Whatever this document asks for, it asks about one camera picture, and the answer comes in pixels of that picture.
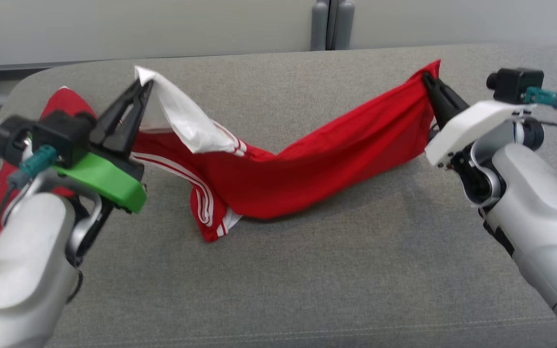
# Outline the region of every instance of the gray table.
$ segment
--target gray table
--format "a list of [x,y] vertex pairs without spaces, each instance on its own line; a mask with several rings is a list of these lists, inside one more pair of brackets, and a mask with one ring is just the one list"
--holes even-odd
[[[438,58],[440,76],[469,103],[491,98],[484,82],[501,67],[543,69],[544,87],[557,90],[551,46],[140,59],[37,73],[0,117],[38,117],[63,85],[101,112],[139,64],[245,141],[278,152]],[[537,117],[557,120],[540,109]],[[147,112],[160,112],[155,101]],[[540,154],[557,168],[557,130],[546,130]],[[144,181],[146,206],[112,215],[51,347],[555,345],[555,317],[482,229],[458,179],[424,156],[301,214],[245,218],[212,244],[190,214],[186,181],[156,168]]]

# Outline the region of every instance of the red pants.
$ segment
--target red pants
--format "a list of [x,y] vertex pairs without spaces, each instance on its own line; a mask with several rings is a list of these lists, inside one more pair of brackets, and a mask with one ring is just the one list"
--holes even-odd
[[[232,137],[236,148],[193,154],[175,132],[140,132],[133,156],[192,184],[192,214],[205,240],[212,242],[227,234],[241,216],[276,218],[301,211],[419,156],[433,119],[421,78],[425,72],[438,77],[439,67],[439,61],[432,62],[401,86],[338,117],[277,155],[239,140],[214,123]],[[71,115],[80,111],[93,114],[79,95],[66,88],[51,97],[42,116],[56,109]],[[0,202],[7,189],[6,177],[14,170],[7,163],[2,166]]]

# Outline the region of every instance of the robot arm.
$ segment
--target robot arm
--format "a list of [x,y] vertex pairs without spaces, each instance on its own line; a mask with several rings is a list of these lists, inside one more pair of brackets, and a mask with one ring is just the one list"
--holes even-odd
[[557,172],[534,152],[543,130],[522,99],[540,87],[542,72],[500,73],[497,101],[470,107],[439,79],[424,78],[440,126],[425,152],[432,165],[458,172],[484,228],[557,316]]
[[[44,145],[58,156],[54,167],[24,186],[2,219],[0,348],[44,346],[75,284],[80,286],[78,267],[113,208],[141,209],[144,167],[129,156],[151,90],[152,82],[135,81],[97,122],[56,111],[37,123],[12,116],[0,124],[5,161],[23,168]],[[91,212],[51,193],[57,187],[91,200]]]

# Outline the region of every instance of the white stripe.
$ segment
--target white stripe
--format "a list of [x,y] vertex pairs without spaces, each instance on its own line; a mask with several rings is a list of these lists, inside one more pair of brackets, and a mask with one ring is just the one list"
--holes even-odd
[[226,233],[229,233],[229,229],[233,227],[242,216],[236,214],[230,207],[227,207],[225,217],[223,217],[223,225],[225,225]]
[[225,230],[223,229],[223,224],[221,223],[218,227],[218,229],[216,229],[216,234],[218,236],[224,236],[225,235]]
[[223,132],[230,136],[231,139],[236,143],[236,147],[234,148],[236,152],[234,152],[234,155],[238,157],[244,156],[244,154],[246,153],[246,144],[243,141],[239,140],[233,133],[229,132],[229,130],[220,123],[214,120],[212,120],[212,122],[214,122],[214,125],[217,126],[217,128],[221,128],[221,130],[223,130]]
[[[205,181],[201,180],[198,176],[196,176],[195,174],[193,174],[192,172],[190,172],[188,169],[182,167],[179,163],[176,163],[172,160],[168,160],[164,157],[161,156],[155,156],[155,155],[151,155],[151,154],[142,154],[140,152],[131,152],[131,155],[140,160],[143,161],[145,163],[148,163],[149,165],[155,165],[159,168],[162,168],[170,173],[176,174],[177,176],[180,176],[181,178],[184,178],[192,183],[195,183],[197,185],[199,185],[199,187],[201,187],[201,190],[203,190],[203,196],[205,198],[207,198],[207,200],[202,200],[202,197],[199,195],[199,191],[197,191],[197,200],[199,201],[198,205],[199,205],[199,220],[206,226],[211,226],[212,225],[212,215],[214,213],[214,197],[212,196],[212,192],[210,191],[210,187],[208,187],[208,185],[205,184]],[[144,161],[144,158],[146,159],[150,159],[150,160],[154,160],[154,161],[158,161],[160,163],[163,163],[164,166],[161,166],[157,163],[155,163],[154,161]]]

